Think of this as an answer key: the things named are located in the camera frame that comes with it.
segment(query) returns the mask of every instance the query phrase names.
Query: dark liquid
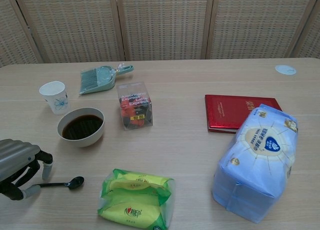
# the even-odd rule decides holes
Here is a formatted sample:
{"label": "dark liquid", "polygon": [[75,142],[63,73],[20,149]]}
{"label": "dark liquid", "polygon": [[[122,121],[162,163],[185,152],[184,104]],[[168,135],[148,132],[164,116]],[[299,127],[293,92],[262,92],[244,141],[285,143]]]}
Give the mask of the dark liquid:
{"label": "dark liquid", "polygon": [[62,131],[62,137],[69,140],[79,140],[94,134],[103,120],[94,115],[84,115],[71,121]]}

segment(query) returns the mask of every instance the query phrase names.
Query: dustpan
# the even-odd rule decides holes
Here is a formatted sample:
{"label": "dustpan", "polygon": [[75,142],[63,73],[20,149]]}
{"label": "dustpan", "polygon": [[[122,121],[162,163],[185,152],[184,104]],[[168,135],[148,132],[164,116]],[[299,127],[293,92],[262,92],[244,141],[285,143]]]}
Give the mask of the dustpan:
{"label": "dustpan", "polygon": [[100,66],[81,72],[81,89],[79,94],[110,90],[115,86],[116,75],[133,71],[133,66],[120,64],[117,69],[111,66]]}

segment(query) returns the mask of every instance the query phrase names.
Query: black spoon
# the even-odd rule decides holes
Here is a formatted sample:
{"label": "black spoon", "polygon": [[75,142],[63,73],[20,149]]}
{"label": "black spoon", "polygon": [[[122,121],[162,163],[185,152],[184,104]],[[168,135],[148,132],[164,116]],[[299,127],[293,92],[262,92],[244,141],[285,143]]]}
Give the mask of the black spoon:
{"label": "black spoon", "polygon": [[81,186],[85,179],[82,176],[77,176],[72,179],[70,182],[59,182],[59,183],[40,183],[35,184],[39,185],[40,187],[47,187],[47,186],[67,186],[70,190],[76,189],[77,187]]}

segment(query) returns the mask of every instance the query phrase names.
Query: red notebook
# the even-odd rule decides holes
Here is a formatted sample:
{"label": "red notebook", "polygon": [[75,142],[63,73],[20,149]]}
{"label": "red notebook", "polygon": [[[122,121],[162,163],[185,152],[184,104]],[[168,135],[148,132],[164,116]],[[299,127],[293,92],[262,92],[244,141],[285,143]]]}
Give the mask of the red notebook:
{"label": "red notebook", "polygon": [[282,110],[275,98],[205,95],[209,131],[236,133],[249,113],[260,104]]}

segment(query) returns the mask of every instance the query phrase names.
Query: table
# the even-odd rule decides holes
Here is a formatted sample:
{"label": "table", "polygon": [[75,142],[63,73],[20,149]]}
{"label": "table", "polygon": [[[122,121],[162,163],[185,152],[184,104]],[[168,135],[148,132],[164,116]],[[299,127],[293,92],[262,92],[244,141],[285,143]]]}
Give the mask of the table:
{"label": "table", "polygon": [[[116,88],[80,96],[80,71],[118,62],[10,65],[0,69],[1,138],[38,144],[54,157],[51,182],[81,175],[83,188],[44,188],[11,201],[0,195],[0,229],[134,229],[97,214],[101,183],[122,168],[176,180],[170,229],[320,229],[320,60],[145,61],[116,85],[144,81],[153,104],[152,127],[124,131]],[[291,65],[293,76],[275,65]],[[60,140],[54,115],[38,93],[49,81],[67,86],[71,109],[95,107],[106,116],[103,138],[81,149]],[[296,162],[280,201],[260,223],[216,203],[211,185],[218,160],[233,135],[207,131],[205,94],[275,97],[298,119]],[[41,171],[26,185],[42,182]]]}

